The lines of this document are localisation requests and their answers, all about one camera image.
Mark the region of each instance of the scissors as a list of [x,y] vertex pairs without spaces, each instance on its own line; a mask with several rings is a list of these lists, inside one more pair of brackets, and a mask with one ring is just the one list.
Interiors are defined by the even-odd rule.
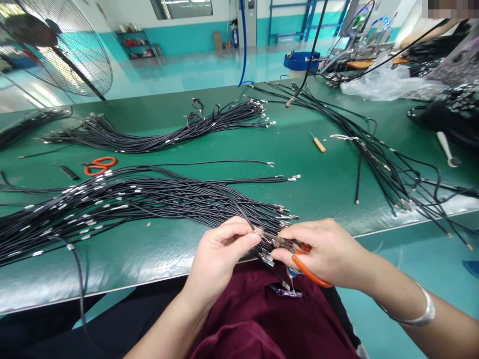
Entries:
[[261,231],[259,235],[265,238],[268,242],[272,243],[276,248],[286,248],[288,251],[293,253],[293,262],[313,283],[324,288],[331,288],[333,286],[331,283],[318,278],[299,260],[298,255],[308,254],[311,251],[311,246],[301,243],[295,239],[287,240],[264,231]]
[[[111,160],[111,162],[102,163],[102,161],[107,161],[107,160]],[[82,162],[82,165],[86,166],[85,167],[85,174],[87,176],[95,177],[95,176],[101,175],[101,174],[105,173],[106,171],[108,171],[109,167],[116,165],[117,162],[118,162],[118,160],[114,157],[102,157],[102,158],[98,158],[98,159],[94,160],[91,163]],[[90,172],[91,169],[101,169],[101,171],[92,173],[92,172]]]

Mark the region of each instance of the maroon clothing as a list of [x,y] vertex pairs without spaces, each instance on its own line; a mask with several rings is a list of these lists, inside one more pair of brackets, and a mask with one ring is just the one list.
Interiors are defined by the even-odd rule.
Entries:
[[[287,278],[284,266],[275,266]],[[257,265],[236,270],[216,301],[192,359],[359,358],[321,290],[305,276],[294,279],[302,299],[279,297],[278,278]]]

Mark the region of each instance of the green workbench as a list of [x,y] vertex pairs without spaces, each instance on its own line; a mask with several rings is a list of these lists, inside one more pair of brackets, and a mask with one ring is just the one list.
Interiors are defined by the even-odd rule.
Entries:
[[[376,119],[379,123],[377,137],[408,156],[438,166],[445,183],[464,187],[478,185],[479,169],[475,157],[453,144],[453,153],[461,157],[463,165],[456,169],[448,167],[435,134],[418,128],[407,118],[407,110],[417,102],[363,101],[357,96],[342,95],[339,89],[329,88],[320,79],[310,78],[308,84],[319,99]],[[103,113],[122,132],[163,134],[185,125],[183,116],[193,110],[192,97],[200,98],[208,112],[217,103],[244,101],[243,93],[264,97],[246,86],[223,87],[75,105],[73,115],[81,118],[90,112]],[[231,163],[175,166],[170,169],[201,180],[301,174],[301,179],[296,182],[237,184],[234,187],[255,200],[284,205],[292,214],[300,216],[300,221],[334,218],[355,236],[425,220],[415,211],[393,212],[366,166],[361,179],[360,203],[354,203],[358,153],[349,141],[329,137],[339,133],[339,130],[326,117],[300,107],[286,109],[283,104],[265,104],[265,108],[270,119],[277,122],[276,125],[212,133],[162,152],[142,155],[118,153],[115,154],[119,162],[116,168],[211,160],[272,161],[276,163],[274,168],[253,163]],[[24,113],[17,113],[17,118],[22,115]],[[77,123],[77,119],[54,122],[29,137]],[[327,152],[319,152],[308,131],[319,140],[327,138],[323,143]],[[16,159],[59,146],[44,145],[30,138],[22,139],[0,153],[1,169],[15,185],[61,187],[78,182],[62,173],[60,165],[68,165],[84,180],[86,176],[80,162],[112,155],[87,146],[74,146],[45,156]],[[421,170],[423,177],[434,178],[430,169]],[[40,201],[39,197],[19,193],[1,193],[0,197],[0,203],[29,201],[32,198]],[[20,208],[2,206],[0,215]],[[445,209],[449,214],[473,212],[479,209],[479,200],[456,196],[445,205]],[[161,218],[128,222],[79,242],[77,248],[86,273],[87,293],[104,293],[187,274],[205,230],[205,226],[187,219]],[[67,249],[0,268],[0,313],[71,300],[78,294],[77,268]]]

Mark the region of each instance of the bracelet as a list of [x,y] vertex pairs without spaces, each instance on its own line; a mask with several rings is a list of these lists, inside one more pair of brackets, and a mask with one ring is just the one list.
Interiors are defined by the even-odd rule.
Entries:
[[421,289],[421,292],[423,292],[424,298],[426,298],[426,305],[427,305],[426,306],[426,311],[424,312],[424,314],[421,317],[419,317],[417,319],[412,319],[412,320],[399,319],[399,318],[393,317],[391,314],[389,314],[389,312],[378,302],[376,302],[376,304],[393,321],[398,322],[402,326],[410,327],[410,328],[421,328],[421,327],[425,327],[426,325],[428,325],[430,322],[433,321],[434,317],[436,316],[436,307],[434,307],[433,300],[429,296],[428,292],[423,288],[423,286],[421,284],[419,284],[418,282],[416,282],[414,279],[413,279],[413,281],[414,281],[414,283],[416,283],[419,286],[419,288]]

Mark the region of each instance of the blue bucket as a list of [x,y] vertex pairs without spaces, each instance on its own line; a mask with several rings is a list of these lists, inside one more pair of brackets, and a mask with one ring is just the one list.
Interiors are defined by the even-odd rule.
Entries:
[[[301,52],[292,51],[291,57],[288,57],[288,54],[284,56],[283,65],[284,67],[293,71],[306,71],[308,69],[308,61],[309,61],[310,55],[311,55],[311,51],[301,51]],[[318,59],[318,60],[311,61],[311,67],[309,69],[310,73],[314,74],[317,72],[320,55],[321,54],[319,52],[314,53],[313,59]]]

